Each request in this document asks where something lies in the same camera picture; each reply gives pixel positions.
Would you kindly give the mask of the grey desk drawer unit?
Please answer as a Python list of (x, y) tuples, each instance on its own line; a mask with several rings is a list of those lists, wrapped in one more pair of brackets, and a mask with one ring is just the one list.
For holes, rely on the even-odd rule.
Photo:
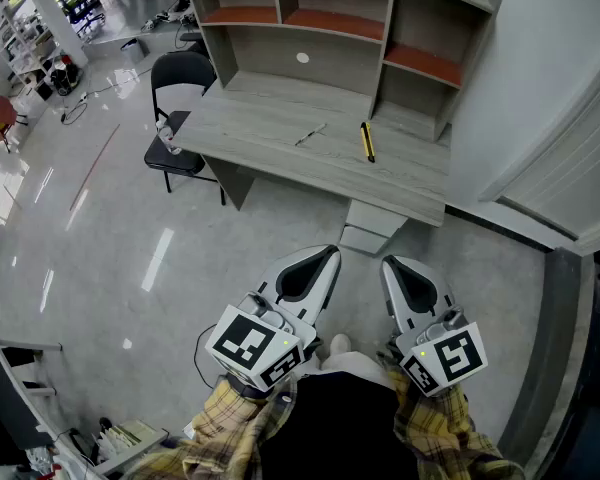
[(378, 255), (408, 218), (352, 199), (339, 245), (370, 256)]

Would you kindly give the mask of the silver pen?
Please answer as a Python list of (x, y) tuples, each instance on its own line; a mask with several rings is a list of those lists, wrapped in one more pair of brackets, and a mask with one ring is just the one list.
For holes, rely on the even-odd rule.
[(323, 123), (323, 124), (317, 126), (315, 129), (311, 130), (310, 132), (308, 132), (307, 134), (305, 134), (302, 138), (300, 138), (299, 140), (297, 140), (294, 143), (294, 146), (297, 147), (297, 146), (301, 145), (302, 143), (304, 143), (307, 139), (309, 139), (313, 135), (321, 132), (326, 126), (327, 126), (327, 123)]

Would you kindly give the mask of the white pillar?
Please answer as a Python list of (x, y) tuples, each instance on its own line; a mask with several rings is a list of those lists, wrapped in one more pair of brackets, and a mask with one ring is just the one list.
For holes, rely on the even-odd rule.
[(33, 2), (59, 46), (77, 66), (85, 67), (89, 59), (83, 50), (83, 43), (56, 0), (33, 0)]

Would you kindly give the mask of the dark workbench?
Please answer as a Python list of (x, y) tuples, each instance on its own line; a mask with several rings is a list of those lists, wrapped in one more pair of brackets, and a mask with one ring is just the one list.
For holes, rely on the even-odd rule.
[(29, 389), (14, 374), (3, 349), (14, 347), (33, 351), (62, 351), (60, 343), (29, 343), (0, 339), (0, 416), (6, 417), (8, 430), (15, 429), (15, 425), (24, 428), (27, 434), (41, 433), (60, 454), (67, 457), (70, 464), (75, 464), (83, 480), (108, 480), (98, 474), (89, 458), (80, 453), (78, 448), (69, 442), (69, 432), (60, 431), (51, 420), (34, 404), (35, 397), (55, 396), (56, 390), (51, 387)]

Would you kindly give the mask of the white door frame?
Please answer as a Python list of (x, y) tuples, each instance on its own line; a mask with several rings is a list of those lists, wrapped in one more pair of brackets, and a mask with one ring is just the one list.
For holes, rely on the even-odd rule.
[(600, 250), (600, 67), (528, 153), (480, 195)]

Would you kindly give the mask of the black wristwatch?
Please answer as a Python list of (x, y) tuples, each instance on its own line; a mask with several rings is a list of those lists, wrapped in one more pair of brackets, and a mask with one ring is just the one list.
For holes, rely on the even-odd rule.
[(272, 392), (271, 389), (267, 391), (261, 391), (248, 384), (245, 384), (238, 377), (231, 373), (226, 375), (226, 379), (229, 382), (229, 385), (243, 398), (263, 400), (266, 399)]

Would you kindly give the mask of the orange chair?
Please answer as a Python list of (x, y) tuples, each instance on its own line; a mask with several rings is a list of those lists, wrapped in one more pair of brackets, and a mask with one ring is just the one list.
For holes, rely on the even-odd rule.
[(11, 150), (7, 139), (7, 133), (16, 124), (28, 126), (28, 117), (16, 111), (7, 97), (0, 96), (0, 141), (5, 145), (8, 153), (10, 153)]

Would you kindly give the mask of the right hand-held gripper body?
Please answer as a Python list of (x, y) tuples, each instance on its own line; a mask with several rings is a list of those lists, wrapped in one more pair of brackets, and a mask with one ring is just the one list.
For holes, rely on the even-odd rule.
[(427, 397), (440, 395), (488, 366), (478, 326), (459, 306), (422, 330), (400, 334), (395, 346), (400, 367)]

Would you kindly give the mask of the black bag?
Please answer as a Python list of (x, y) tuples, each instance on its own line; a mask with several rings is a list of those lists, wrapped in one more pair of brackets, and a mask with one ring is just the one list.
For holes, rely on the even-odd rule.
[(49, 78), (60, 96), (69, 95), (80, 83), (83, 70), (68, 55), (58, 55), (53, 59)]

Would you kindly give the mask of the grey wooden desk hutch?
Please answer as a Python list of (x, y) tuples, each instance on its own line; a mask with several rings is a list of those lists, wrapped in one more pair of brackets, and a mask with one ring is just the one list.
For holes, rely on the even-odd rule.
[(191, 0), (222, 84), (241, 71), (368, 99), (371, 119), (434, 142), (502, 0)]

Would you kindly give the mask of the person's left forearm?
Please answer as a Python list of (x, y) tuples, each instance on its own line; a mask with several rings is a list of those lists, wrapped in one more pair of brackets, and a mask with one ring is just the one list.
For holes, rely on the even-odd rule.
[(288, 422), (298, 382), (292, 374), (256, 400), (220, 381), (192, 419), (194, 437), (147, 454), (122, 480), (264, 480), (261, 448)]

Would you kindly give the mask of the yellow utility knife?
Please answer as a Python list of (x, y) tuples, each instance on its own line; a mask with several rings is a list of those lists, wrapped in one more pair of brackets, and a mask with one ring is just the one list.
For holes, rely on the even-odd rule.
[(376, 155), (371, 138), (370, 124), (368, 122), (362, 122), (360, 128), (365, 156), (370, 163), (374, 163), (376, 161)]

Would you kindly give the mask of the grey desk leg panel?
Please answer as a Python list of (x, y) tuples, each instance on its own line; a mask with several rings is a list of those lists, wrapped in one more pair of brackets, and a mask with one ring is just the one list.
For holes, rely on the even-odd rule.
[(236, 210), (240, 211), (253, 185), (254, 177), (243, 172), (237, 164), (216, 159), (206, 154), (203, 154), (202, 157), (231, 204)]

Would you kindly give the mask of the person's legs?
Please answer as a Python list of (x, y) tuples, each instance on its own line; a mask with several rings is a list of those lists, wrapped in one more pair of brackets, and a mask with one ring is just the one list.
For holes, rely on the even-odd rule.
[(393, 390), (394, 386), (386, 370), (365, 354), (352, 350), (349, 337), (337, 334), (329, 345), (329, 356), (321, 363), (326, 373), (344, 372), (360, 379)]

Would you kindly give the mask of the person's right forearm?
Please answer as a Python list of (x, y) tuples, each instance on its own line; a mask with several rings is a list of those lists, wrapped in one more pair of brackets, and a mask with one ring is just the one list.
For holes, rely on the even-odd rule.
[(390, 354), (376, 357), (397, 395), (394, 433), (415, 454), (420, 480), (525, 480), (523, 468), (476, 430), (459, 385), (428, 398)]

